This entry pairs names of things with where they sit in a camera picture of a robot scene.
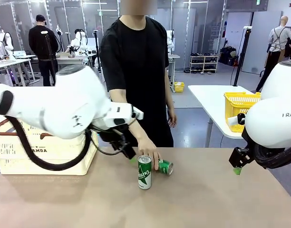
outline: cream plastic crate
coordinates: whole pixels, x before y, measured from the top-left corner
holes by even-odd
[[[78,156],[84,146],[85,135],[64,140],[43,133],[23,124],[24,131],[34,150],[41,159],[54,164],[66,163]],[[92,132],[93,141],[97,144],[97,133]],[[1,174],[46,174],[46,175],[85,175],[96,154],[96,147],[91,142],[84,159],[74,167],[64,171],[49,171],[34,164],[13,132],[13,126],[7,120],[0,123],[0,172]]]

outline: man wearing black cap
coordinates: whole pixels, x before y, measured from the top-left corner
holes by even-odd
[[[43,85],[50,86],[49,72],[51,73],[55,83],[55,73],[58,71],[58,63],[56,60],[56,52],[58,50],[58,42],[54,32],[47,27],[46,20],[43,15],[37,15],[37,25],[29,30],[29,46],[39,59],[39,69],[43,76]],[[53,57],[53,64],[50,61],[49,50],[45,40],[45,34],[41,32],[47,31]]]

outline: can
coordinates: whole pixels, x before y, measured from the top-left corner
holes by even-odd
[[[161,173],[164,173],[168,176],[170,176],[172,174],[172,172],[173,172],[173,163],[172,162],[159,159],[158,165],[159,165],[158,171],[160,171]]]
[[[151,187],[152,178],[152,159],[150,156],[141,155],[138,158],[138,186],[141,189]]]

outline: black cap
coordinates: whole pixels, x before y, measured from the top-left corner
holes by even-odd
[[[44,22],[44,21],[46,21],[46,20],[45,20],[45,17],[44,17],[43,15],[38,14],[38,15],[36,16],[36,21]]]

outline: white door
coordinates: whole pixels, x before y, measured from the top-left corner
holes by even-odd
[[[271,30],[280,25],[282,11],[255,12],[242,71],[260,74],[267,58]]]

